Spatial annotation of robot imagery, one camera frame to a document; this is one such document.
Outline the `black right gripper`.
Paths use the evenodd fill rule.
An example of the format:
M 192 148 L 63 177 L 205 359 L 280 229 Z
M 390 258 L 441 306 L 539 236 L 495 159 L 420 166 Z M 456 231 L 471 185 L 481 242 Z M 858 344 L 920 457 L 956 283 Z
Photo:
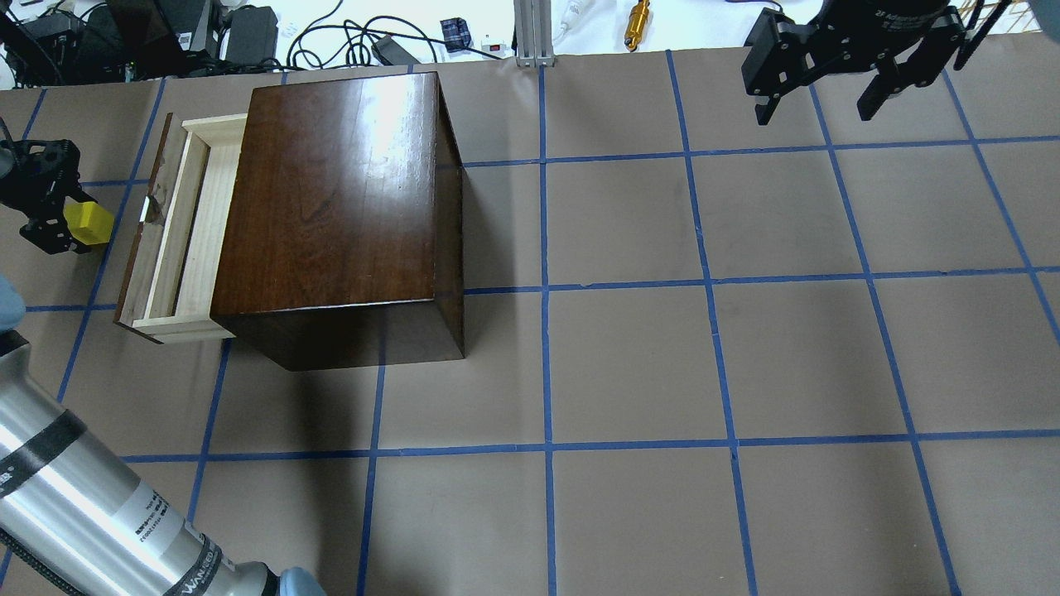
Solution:
M 780 99 L 803 84 L 877 70 L 858 99 L 860 120 L 869 121 L 887 99 L 934 83 L 965 40 L 947 1 L 825 1 L 806 24 L 764 10 L 744 43 L 741 74 L 757 124 L 765 126 Z

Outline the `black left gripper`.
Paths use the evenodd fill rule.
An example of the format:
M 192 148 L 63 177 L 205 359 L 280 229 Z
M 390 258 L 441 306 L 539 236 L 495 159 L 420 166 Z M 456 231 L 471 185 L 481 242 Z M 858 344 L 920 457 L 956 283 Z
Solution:
M 45 253 L 92 252 L 63 215 L 68 199 L 98 203 L 80 185 L 80 148 L 65 139 L 2 140 L 2 204 L 26 216 L 20 235 Z

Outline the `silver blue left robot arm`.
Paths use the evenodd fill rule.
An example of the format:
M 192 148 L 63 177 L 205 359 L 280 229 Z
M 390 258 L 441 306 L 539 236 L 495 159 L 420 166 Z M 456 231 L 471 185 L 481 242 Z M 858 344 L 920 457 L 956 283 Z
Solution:
M 2 282 L 2 543 L 68 595 L 321 595 L 302 567 L 236 565 L 31 376 Z

